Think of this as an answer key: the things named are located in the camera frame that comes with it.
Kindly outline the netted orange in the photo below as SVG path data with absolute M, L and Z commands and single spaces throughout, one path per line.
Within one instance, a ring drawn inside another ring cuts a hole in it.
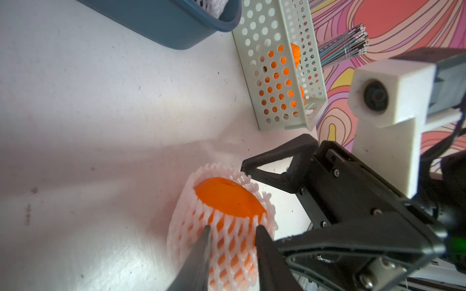
M 213 209 L 209 270 L 210 291 L 246 291 L 257 279 L 255 228 L 268 216 L 266 208 L 249 190 L 230 179 L 205 179 L 194 187 L 197 198 Z

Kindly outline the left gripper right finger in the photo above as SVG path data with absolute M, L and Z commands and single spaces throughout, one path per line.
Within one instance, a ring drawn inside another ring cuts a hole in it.
M 264 226 L 256 228 L 258 278 L 261 291 L 301 291 Z

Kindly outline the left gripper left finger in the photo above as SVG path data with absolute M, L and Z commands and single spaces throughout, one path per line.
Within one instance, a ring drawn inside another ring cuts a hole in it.
M 207 225 L 167 291 L 208 290 L 211 243 L 211 226 Z

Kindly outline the white foam net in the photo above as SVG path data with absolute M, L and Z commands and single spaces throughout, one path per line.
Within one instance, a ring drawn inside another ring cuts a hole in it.
M 278 225 L 272 195 L 241 171 L 206 164 L 192 173 L 177 201 L 167 252 L 181 269 L 205 226 L 211 227 L 208 289 L 247 291 L 258 280 L 256 228 L 271 237 Z
M 228 0 L 194 0 L 194 2 L 212 17 L 219 19 Z

